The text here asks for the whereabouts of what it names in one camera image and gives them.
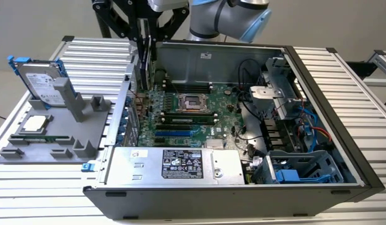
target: blue latch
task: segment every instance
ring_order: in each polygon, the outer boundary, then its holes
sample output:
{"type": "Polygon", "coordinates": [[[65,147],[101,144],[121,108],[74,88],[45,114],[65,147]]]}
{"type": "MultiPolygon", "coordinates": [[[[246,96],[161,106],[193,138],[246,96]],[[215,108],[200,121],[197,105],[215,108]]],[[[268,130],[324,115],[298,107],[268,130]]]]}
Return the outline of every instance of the blue latch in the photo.
{"type": "Polygon", "coordinates": [[[17,57],[14,62],[17,63],[28,63],[30,61],[29,57],[17,57]]]}
{"type": "Polygon", "coordinates": [[[276,172],[276,181],[279,183],[299,182],[296,170],[279,170],[276,172]]]}
{"type": "Polygon", "coordinates": [[[92,163],[83,163],[81,172],[83,173],[93,172],[93,165],[95,164],[92,164],[92,163]]]}

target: metal frame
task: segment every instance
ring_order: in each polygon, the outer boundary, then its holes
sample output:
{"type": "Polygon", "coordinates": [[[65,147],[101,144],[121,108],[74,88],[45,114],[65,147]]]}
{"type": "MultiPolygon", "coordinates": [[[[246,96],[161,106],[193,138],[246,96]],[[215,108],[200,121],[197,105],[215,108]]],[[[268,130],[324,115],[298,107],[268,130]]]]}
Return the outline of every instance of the metal frame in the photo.
{"type": "Polygon", "coordinates": [[[375,50],[367,62],[372,62],[386,74],[386,52],[375,50]]]}

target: hard drive label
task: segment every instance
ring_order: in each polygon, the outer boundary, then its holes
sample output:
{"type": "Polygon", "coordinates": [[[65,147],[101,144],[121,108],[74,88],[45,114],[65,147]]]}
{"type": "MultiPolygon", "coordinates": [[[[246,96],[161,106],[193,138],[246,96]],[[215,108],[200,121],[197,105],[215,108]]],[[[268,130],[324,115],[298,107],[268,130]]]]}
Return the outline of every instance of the hard drive label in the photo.
{"type": "Polygon", "coordinates": [[[37,96],[42,102],[48,105],[64,105],[61,95],[57,90],[53,89],[53,79],[46,74],[25,74],[29,83],[37,93],[37,96]]]}
{"type": "Polygon", "coordinates": [[[200,150],[163,150],[161,177],[165,179],[204,178],[200,150]]]}

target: blue cable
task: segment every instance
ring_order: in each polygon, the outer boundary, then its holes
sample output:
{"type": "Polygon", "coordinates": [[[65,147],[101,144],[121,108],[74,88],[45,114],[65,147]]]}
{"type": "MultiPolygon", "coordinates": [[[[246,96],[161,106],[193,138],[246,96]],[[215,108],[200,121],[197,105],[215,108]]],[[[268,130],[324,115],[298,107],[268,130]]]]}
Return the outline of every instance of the blue cable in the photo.
{"type": "MultiPolygon", "coordinates": [[[[316,126],[316,124],[318,124],[318,116],[316,116],[315,114],[312,114],[312,113],[310,112],[310,110],[303,109],[302,107],[298,107],[298,109],[299,109],[300,111],[303,111],[306,114],[308,114],[308,115],[314,118],[314,122],[315,122],[314,124],[315,124],[315,126],[316,126]]],[[[316,131],[314,130],[312,143],[311,143],[310,149],[307,150],[308,153],[314,151],[315,145],[316,145],[316,131]]]]}
{"type": "Polygon", "coordinates": [[[330,179],[330,174],[322,175],[316,178],[299,178],[299,181],[303,183],[324,183],[330,179]]]}

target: metal bracket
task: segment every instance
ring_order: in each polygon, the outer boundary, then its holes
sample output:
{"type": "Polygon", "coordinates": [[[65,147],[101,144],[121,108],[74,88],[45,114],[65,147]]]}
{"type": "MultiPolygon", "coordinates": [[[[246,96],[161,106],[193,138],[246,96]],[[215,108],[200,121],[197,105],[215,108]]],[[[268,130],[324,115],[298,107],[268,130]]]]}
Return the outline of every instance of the metal bracket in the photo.
{"type": "Polygon", "coordinates": [[[258,99],[274,99],[274,98],[282,98],[283,93],[278,89],[268,88],[264,86],[252,86],[250,87],[250,91],[254,98],[258,99]]]}

